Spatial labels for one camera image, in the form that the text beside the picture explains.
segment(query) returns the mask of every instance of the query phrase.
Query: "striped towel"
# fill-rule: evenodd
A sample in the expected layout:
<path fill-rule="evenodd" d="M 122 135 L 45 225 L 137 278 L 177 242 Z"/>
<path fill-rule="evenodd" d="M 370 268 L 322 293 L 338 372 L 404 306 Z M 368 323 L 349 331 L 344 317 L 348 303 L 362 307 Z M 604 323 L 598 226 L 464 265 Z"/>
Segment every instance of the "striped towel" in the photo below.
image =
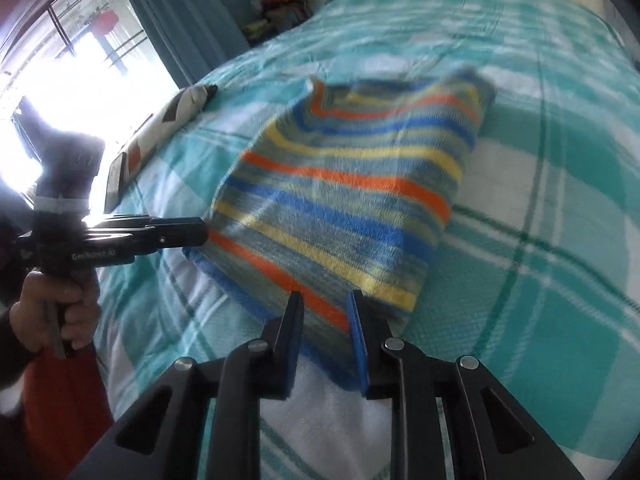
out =
<path fill-rule="evenodd" d="M 384 303 L 397 333 L 434 261 L 492 86 L 474 70 L 312 92 L 271 121 L 218 189 L 187 256 L 259 319 L 305 298 L 303 351 L 355 386 L 346 300 Z"/>

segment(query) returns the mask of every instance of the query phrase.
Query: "screw head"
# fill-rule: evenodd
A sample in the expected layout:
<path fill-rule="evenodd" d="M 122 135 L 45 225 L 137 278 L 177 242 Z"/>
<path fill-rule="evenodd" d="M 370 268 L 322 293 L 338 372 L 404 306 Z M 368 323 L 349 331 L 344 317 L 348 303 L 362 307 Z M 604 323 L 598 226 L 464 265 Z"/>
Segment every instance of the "screw head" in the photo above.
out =
<path fill-rule="evenodd" d="M 473 357 L 472 355 L 463 355 L 460 358 L 460 366 L 466 368 L 467 370 L 475 370 L 480 365 L 480 361 Z"/>
<path fill-rule="evenodd" d="M 249 341 L 247 348 L 249 349 L 249 352 L 262 353 L 269 349 L 269 343 L 264 339 L 252 339 Z"/>
<path fill-rule="evenodd" d="M 178 357 L 174 361 L 174 368 L 179 372 L 186 372 L 195 364 L 195 362 L 196 361 L 194 361 L 190 357 Z"/>
<path fill-rule="evenodd" d="M 402 350 L 404 348 L 404 341 L 397 337 L 390 337 L 385 341 L 385 347 L 389 350 Z"/>

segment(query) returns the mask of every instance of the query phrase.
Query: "bed sheet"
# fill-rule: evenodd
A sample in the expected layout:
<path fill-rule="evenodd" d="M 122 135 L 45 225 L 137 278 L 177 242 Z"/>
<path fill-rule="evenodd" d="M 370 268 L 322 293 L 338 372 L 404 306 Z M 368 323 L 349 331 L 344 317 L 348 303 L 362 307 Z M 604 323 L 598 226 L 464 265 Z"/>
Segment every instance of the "bed sheet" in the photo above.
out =
<path fill-rule="evenodd" d="M 215 100 L 129 189 L 122 213 L 204 215 L 241 150 L 310 91 L 472 64 L 498 87 L 439 261 L 403 336 L 485 363 L 603 479 L 640 430 L 640 76 L 570 0 L 334 0 L 215 70 Z M 116 418 L 175 358 L 226 355 L 261 326 L 179 250 L 103 269 L 95 343 Z M 301 358 L 265 401 L 264 478 L 388 477 L 390 408 Z"/>

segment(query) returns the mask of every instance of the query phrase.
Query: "teal curtain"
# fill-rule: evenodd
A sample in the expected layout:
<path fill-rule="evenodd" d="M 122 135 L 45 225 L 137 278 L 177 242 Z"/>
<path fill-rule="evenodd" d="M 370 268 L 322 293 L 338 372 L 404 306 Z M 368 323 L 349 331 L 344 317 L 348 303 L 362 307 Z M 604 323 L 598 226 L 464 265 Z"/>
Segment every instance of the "teal curtain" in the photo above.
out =
<path fill-rule="evenodd" d="M 129 1 L 179 88 L 249 49 L 238 27 L 255 19 L 249 0 Z"/>

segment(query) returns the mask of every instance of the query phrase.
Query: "human hand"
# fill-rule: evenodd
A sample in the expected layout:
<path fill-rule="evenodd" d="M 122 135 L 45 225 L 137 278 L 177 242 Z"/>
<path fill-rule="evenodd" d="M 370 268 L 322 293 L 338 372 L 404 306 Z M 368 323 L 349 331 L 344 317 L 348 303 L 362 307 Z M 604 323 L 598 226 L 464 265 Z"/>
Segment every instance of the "human hand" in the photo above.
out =
<path fill-rule="evenodd" d="M 46 302 L 68 304 L 62 339 L 71 341 L 79 350 L 94 338 L 100 317 L 100 288 L 94 270 L 74 274 L 73 280 L 61 280 L 40 272 L 30 272 L 24 280 L 20 301 L 11 307 L 9 322 L 18 341 L 30 352 L 39 352 L 51 345 L 51 335 L 45 314 Z"/>

